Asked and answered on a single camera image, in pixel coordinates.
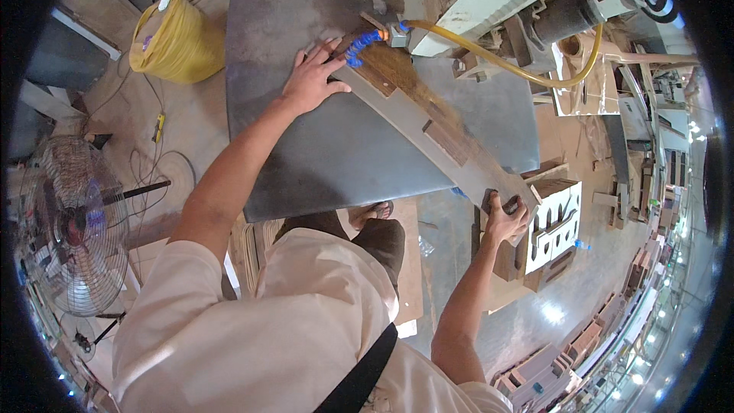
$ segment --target shoulder strap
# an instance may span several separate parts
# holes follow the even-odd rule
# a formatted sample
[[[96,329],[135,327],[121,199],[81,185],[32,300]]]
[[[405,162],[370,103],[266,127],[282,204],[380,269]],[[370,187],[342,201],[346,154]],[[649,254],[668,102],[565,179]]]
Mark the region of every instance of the shoulder strap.
[[[377,384],[398,341],[398,329],[390,324],[314,413],[357,413]]]

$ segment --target white shirt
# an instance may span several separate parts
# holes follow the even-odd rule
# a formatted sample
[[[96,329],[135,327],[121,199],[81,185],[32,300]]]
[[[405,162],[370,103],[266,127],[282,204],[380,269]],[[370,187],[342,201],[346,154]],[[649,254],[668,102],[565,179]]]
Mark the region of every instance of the white shirt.
[[[313,411],[397,315],[383,267],[331,234],[293,229],[266,253],[256,298],[224,301],[222,267],[168,244],[115,336],[124,411]],[[509,413],[485,383],[456,386],[398,340],[362,411]]]

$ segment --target person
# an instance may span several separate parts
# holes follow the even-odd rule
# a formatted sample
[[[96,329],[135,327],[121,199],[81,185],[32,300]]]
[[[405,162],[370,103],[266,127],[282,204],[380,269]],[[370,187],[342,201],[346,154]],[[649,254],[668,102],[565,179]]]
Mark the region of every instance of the person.
[[[299,115],[351,91],[327,82],[344,66],[339,58],[327,62],[338,43],[298,52],[283,94],[188,197],[115,335],[112,394],[123,411],[316,411],[384,341],[381,366],[340,391],[349,396],[356,384],[366,386],[356,411],[512,411],[487,384],[473,346],[499,243],[527,227],[521,200],[508,216],[492,195],[486,233],[440,317],[431,360],[396,332],[389,341],[404,239],[399,223],[385,220],[389,203],[352,220],[361,230],[353,241],[335,213],[288,219],[266,252],[255,298],[222,297],[231,227],[273,146]],[[370,376],[376,381],[363,382]]]

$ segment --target hand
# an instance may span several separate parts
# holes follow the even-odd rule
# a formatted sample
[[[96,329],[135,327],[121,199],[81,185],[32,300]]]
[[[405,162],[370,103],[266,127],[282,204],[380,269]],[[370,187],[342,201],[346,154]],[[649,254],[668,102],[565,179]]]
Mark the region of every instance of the hand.
[[[530,213],[521,198],[518,197],[518,209],[508,216],[502,207],[499,193],[493,191],[490,195],[490,208],[490,216],[484,228],[485,240],[489,239],[499,245],[505,240],[512,242],[527,231]]]
[[[346,64],[345,59],[333,59],[324,63],[339,42],[341,39],[328,39],[317,45],[308,56],[303,50],[296,54],[293,73],[283,88],[283,100],[292,106],[296,115],[312,111],[334,93],[352,91],[344,82],[326,83],[326,78],[332,72]]]

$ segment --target yellow bag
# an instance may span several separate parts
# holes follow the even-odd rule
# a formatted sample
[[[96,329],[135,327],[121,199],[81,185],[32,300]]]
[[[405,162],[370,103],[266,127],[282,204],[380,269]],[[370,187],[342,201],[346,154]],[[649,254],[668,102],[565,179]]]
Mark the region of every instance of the yellow bag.
[[[160,28],[143,43],[138,39],[138,32],[154,15],[161,13]],[[130,47],[130,67],[135,72],[189,84],[211,77],[224,66],[224,32],[186,0],[170,0],[163,12],[158,11],[155,3],[140,17]]]

